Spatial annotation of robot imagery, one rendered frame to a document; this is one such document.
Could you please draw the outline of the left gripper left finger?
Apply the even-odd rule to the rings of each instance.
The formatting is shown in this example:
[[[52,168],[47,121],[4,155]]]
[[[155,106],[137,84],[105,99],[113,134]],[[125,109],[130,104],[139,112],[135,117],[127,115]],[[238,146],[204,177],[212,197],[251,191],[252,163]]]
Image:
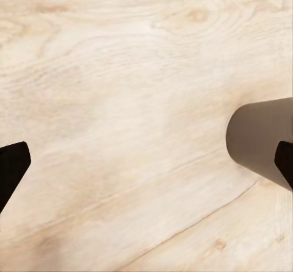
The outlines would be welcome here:
[[[0,213],[31,165],[25,141],[0,148]]]

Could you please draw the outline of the trash can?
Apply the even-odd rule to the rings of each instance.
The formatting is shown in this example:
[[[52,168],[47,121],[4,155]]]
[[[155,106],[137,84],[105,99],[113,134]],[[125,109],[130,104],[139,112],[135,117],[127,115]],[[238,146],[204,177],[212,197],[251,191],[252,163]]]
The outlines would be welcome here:
[[[293,97],[241,106],[230,118],[225,139],[234,162],[293,193],[275,164],[278,143],[293,144]]]

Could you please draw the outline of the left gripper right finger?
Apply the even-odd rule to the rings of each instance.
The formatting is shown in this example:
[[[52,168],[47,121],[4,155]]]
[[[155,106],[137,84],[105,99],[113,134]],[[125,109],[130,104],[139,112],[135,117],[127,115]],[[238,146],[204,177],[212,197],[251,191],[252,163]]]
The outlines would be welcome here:
[[[293,189],[293,144],[285,141],[278,143],[275,164]]]

